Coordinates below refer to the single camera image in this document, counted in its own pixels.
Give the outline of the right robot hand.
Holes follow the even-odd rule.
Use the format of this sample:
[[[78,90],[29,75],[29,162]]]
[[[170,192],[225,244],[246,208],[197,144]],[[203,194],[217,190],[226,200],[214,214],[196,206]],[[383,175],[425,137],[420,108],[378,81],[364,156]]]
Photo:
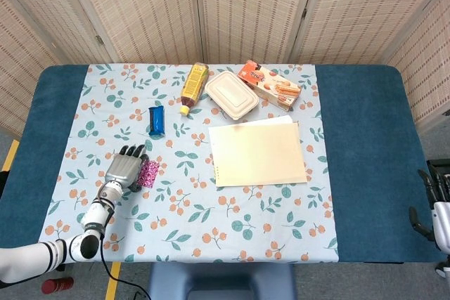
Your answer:
[[[434,242],[437,248],[449,255],[449,177],[440,173],[435,166],[428,164],[429,174],[419,169],[432,214],[432,230],[426,228],[418,219],[414,207],[409,207],[409,221],[412,228]]]

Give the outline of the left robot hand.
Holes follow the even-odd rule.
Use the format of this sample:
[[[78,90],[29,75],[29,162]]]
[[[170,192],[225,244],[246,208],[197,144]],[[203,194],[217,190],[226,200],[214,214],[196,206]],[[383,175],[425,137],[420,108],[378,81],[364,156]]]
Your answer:
[[[141,169],[148,156],[145,145],[124,145],[115,155],[105,174],[105,182],[116,181],[122,188],[128,188],[133,193],[142,189],[139,183]]]

